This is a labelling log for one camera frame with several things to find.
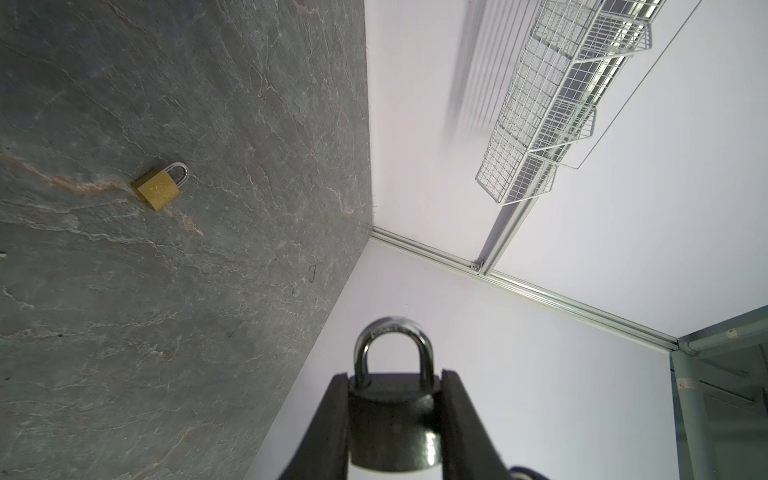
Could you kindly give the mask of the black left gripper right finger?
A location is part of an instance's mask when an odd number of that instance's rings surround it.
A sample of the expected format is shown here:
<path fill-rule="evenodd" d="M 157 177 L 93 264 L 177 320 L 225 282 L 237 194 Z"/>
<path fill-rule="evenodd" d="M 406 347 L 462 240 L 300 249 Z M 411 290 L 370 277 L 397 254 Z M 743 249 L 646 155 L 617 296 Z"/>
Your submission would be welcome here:
<path fill-rule="evenodd" d="M 442 478 L 510 479 L 459 374 L 443 370 L 439 399 Z"/>

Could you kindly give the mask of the dark grey padlock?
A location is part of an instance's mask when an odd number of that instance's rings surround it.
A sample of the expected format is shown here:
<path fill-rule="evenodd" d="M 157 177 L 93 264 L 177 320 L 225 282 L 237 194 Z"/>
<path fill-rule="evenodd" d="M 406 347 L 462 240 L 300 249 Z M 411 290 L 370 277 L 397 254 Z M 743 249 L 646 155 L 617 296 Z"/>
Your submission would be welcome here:
<path fill-rule="evenodd" d="M 411 339 L 419 355 L 416 373 L 372 373 L 368 354 L 374 341 L 399 334 Z M 440 380 L 435 375 L 431 341 L 412 320 L 391 316 L 369 324 L 354 347 L 349 383 L 349 452 L 359 468 L 408 473 L 442 462 L 437 415 Z"/>

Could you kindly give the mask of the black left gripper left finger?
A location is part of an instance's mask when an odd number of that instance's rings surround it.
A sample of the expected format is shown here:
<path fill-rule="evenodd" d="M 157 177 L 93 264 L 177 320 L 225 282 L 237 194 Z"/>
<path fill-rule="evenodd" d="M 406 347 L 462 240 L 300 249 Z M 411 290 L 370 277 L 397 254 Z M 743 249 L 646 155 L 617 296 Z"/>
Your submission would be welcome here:
<path fill-rule="evenodd" d="M 280 480 L 345 480 L 349 465 L 349 378 L 334 375 Z"/>

